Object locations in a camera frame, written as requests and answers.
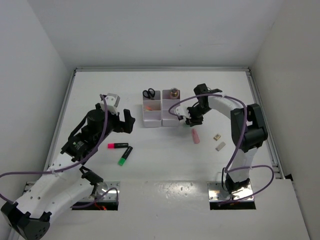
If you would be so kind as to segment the brown tape roll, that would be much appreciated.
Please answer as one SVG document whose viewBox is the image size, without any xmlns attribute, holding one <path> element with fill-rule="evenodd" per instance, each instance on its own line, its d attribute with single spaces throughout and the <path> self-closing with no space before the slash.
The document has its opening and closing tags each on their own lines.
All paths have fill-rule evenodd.
<svg viewBox="0 0 320 240">
<path fill-rule="evenodd" d="M 169 98 L 171 100 L 176 100 L 180 97 L 180 90 L 176 87 L 173 87 L 169 91 Z"/>
</svg>

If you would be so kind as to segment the pink stapler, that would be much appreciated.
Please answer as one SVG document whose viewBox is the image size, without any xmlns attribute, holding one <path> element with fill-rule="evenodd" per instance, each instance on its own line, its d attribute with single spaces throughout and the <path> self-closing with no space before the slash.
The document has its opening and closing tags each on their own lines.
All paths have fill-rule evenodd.
<svg viewBox="0 0 320 240">
<path fill-rule="evenodd" d="M 198 132 L 196 129 L 192 129 L 191 130 L 191 135 L 192 135 L 192 140 L 193 140 L 193 143 L 194 144 L 199 144 L 200 143 L 200 138 L 199 138 L 199 135 L 198 135 Z"/>
</svg>

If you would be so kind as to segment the pink black highlighter marker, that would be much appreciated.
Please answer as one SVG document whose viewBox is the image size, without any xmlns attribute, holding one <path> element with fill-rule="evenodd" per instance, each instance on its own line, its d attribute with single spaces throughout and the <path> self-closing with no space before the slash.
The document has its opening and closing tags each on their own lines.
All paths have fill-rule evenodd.
<svg viewBox="0 0 320 240">
<path fill-rule="evenodd" d="M 122 143 L 108 143 L 107 148 L 108 149 L 121 149 L 121 148 L 128 148 L 129 144 L 122 142 Z"/>
</svg>

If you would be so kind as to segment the black handled scissors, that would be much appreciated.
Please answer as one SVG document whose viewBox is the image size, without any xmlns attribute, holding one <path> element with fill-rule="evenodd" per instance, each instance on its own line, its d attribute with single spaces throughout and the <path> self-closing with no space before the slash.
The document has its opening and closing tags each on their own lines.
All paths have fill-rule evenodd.
<svg viewBox="0 0 320 240">
<path fill-rule="evenodd" d="M 149 99 L 149 100 L 154 100 L 156 92 L 153 88 L 145 89 L 142 91 L 142 95 L 144 98 Z"/>
</svg>

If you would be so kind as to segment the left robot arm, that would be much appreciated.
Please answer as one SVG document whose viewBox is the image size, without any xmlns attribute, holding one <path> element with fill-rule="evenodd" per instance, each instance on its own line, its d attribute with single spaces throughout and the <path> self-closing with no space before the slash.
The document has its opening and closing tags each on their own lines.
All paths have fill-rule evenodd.
<svg viewBox="0 0 320 240">
<path fill-rule="evenodd" d="M 110 133 L 133 131 L 135 118 L 124 109 L 119 113 L 97 107 L 90 110 L 68 136 L 61 152 L 39 172 L 40 178 L 15 201 L 7 200 L 1 212 L 7 223 L 25 240 L 40 240 L 53 221 L 67 209 L 95 192 L 103 178 L 85 167 Z"/>
</svg>

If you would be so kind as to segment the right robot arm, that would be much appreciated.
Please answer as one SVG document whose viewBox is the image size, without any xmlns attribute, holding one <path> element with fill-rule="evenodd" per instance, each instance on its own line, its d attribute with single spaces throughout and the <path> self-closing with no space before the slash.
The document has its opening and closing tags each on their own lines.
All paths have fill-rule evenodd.
<svg viewBox="0 0 320 240">
<path fill-rule="evenodd" d="M 235 97 L 223 96 L 220 89 L 210 90 L 204 83 L 197 85 L 193 91 L 197 103 L 187 108 L 186 124 L 191 127 L 201 125 L 204 115 L 210 110 L 216 110 L 230 119 L 235 151 L 224 168 L 225 190 L 232 193 L 247 187 L 254 155 L 268 138 L 260 105 L 246 105 Z"/>
</svg>

